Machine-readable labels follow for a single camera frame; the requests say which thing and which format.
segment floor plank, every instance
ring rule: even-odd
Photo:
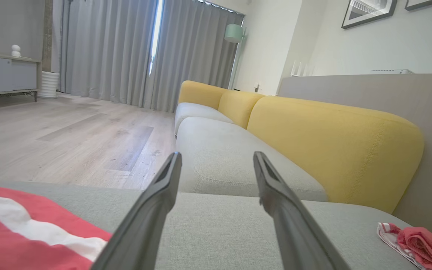
[[[5,99],[0,181],[144,189],[175,151],[172,113],[69,94]]]

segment curtain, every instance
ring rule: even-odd
[[[72,2],[63,50],[65,92],[142,107],[157,4]]]
[[[244,15],[197,0],[165,0],[158,49],[144,106],[174,112],[181,83],[227,88],[237,43],[224,40],[228,24]]]

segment framed picture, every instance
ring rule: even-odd
[[[406,10],[415,10],[421,7],[432,5],[432,0],[406,0]]]
[[[343,29],[393,15],[397,0],[349,0]]]

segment gray seat cushion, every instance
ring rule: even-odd
[[[257,197],[252,156],[262,151],[300,199],[327,201],[317,180],[238,125],[186,118],[180,125],[176,149],[183,159],[180,191]]]
[[[92,224],[114,232],[138,190],[47,183],[0,183],[43,195]],[[415,266],[384,244],[377,222],[400,228],[406,222],[359,205],[303,202],[350,268],[415,270]],[[258,198],[179,193],[168,215],[156,269],[282,269],[274,224]]]
[[[183,102],[178,104],[174,118],[174,134],[178,135],[178,128],[181,122],[191,116],[199,116],[226,123],[233,123],[231,119],[227,118],[226,115],[220,113],[217,109],[213,109],[209,106],[204,106],[195,103]]]

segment ribbed white pot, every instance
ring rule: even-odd
[[[60,74],[43,71],[41,80],[41,91],[38,92],[38,97],[43,99],[55,99],[56,88],[58,87]]]

